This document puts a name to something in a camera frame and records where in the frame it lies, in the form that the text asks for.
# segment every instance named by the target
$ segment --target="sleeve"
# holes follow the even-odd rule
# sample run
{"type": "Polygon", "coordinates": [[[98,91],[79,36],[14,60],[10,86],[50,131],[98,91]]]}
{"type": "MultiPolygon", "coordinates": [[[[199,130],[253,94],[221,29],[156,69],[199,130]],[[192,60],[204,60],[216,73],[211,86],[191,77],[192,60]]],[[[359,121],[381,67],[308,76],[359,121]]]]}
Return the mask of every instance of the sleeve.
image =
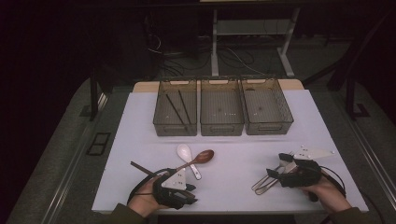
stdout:
{"type": "Polygon", "coordinates": [[[134,210],[123,204],[117,204],[110,217],[103,224],[146,224],[147,221],[134,210]]]}
{"type": "Polygon", "coordinates": [[[333,224],[345,224],[345,223],[359,223],[359,224],[371,224],[371,220],[363,214],[357,207],[349,208],[347,210],[334,213],[330,215],[330,219],[333,224]]]}

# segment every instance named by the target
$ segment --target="white spoon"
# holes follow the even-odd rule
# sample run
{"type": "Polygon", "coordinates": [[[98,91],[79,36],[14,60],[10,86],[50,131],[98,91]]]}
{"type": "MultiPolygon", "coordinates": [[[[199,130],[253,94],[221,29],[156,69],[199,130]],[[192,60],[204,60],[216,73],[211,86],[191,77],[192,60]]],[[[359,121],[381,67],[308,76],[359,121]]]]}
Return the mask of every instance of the white spoon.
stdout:
{"type": "MultiPolygon", "coordinates": [[[[177,155],[185,162],[191,162],[192,161],[192,155],[189,146],[186,144],[181,144],[178,145],[177,147],[177,155]]],[[[192,172],[195,175],[195,178],[201,179],[201,174],[199,173],[198,169],[195,167],[194,164],[190,165],[192,172]]]]}

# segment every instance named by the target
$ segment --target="human hand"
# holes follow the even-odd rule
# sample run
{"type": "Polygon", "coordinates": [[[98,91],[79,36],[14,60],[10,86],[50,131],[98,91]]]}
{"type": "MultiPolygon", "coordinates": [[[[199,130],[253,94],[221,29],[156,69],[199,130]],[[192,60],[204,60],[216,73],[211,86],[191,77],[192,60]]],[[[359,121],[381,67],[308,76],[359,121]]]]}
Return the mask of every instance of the human hand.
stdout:
{"type": "Polygon", "coordinates": [[[352,207],[338,188],[324,176],[316,185],[300,187],[299,189],[305,194],[308,192],[315,193],[323,208],[329,214],[341,212],[352,207]]]}
{"type": "Polygon", "coordinates": [[[168,208],[165,205],[158,204],[152,195],[152,186],[154,182],[160,178],[159,175],[150,179],[136,193],[136,195],[128,202],[128,207],[134,210],[142,217],[148,217],[151,213],[158,209],[168,208]]]}

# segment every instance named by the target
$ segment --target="desk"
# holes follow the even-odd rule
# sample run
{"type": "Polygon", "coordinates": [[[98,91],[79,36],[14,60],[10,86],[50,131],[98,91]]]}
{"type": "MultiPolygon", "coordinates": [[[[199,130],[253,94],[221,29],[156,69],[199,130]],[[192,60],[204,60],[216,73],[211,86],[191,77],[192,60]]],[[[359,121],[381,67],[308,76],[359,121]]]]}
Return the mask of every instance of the desk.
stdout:
{"type": "Polygon", "coordinates": [[[346,195],[353,206],[368,211],[348,169],[330,136],[309,91],[295,79],[280,80],[294,117],[288,134],[209,137],[158,137],[152,124],[158,82],[137,83],[130,93],[120,121],[113,147],[107,160],[92,210],[111,212],[117,203],[126,203],[131,189],[146,174],[130,165],[130,161],[157,171],[175,168],[184,162],[177,155],[177,146],[187,144],[193,157],[211,148],[215,157],[206,164],[197,164],[202,179],[196,180],[190,168],[187,182],[198,202],[180,210],[167,209],[158,214],[297,214],[323,212],[319,203],[309,202],[298,189],[281,188],[279,184],[263,195],[256,195],[251,186],[262,178],[265,168],[278,165],[277,154],[296,151],[304,145],[333,150],[334,156],[318,159],[320,165],[333,169],[346,184],[346,195]]]}

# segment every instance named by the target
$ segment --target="floor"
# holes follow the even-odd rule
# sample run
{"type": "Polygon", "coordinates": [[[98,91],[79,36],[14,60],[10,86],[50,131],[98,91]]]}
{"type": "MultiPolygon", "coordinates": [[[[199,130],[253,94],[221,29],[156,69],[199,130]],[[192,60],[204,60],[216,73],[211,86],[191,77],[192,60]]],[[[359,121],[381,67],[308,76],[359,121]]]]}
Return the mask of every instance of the floor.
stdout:
{"type": "MultiPolygon", "coordinates": [[[[325,47],[324,41],[320,36],[292,39],[288,58],[295,78],[304,80],[314,75],[342,57],[348,47],[348,43],[331,43],[325,47]]],[[[287,78],[276,54],[276,47],[281,43],[277,38],[266,36],[246,37],[236,42],[226,38],[220,40],[219,73],[250,75],[260,72],[270,77],[287,78]]],[[[209,76],[209,56],[210,52],[205,48],[198,58],[175,56],[164,61],[157,77],[209,76]]],[[[370,208],[369,217],[374,223],[381,223],[381,217],[386,223],[394,223],[395,200],[394,197],[393,200],[389,198],[395,192],[396,127],[360,85],[356,89],[355,100],[365,106],[370,117],[351,120],[344,110],[345,90],[332,92],[326,88],[330,77],[331,74],[304,87],[311,91],[355,182],[369,196],[365,198],[370,208]],[[375,159],[379,160],[379,165],[368,162],[375,159]],[[385,172],[377,172],[378,166],[383,167],[385,172]]],[[[100,223],[106,218],[105,215],[94,213],[91,207],[123,106],[132,88],[128,85],[116,86],[113,92],[102,98],[98,116],[90,121],[89,80],[81,85],[8,223],[100,223]],[[110,133],[105,152],[102,156],[86,155],[97,133],[110,133]]],[[[319,223],[323,218],[324,214],[295,216],[299,224],[319,223]]],[[[157,223],[159,219],[153,217],[150,222],[157,223]]]]}

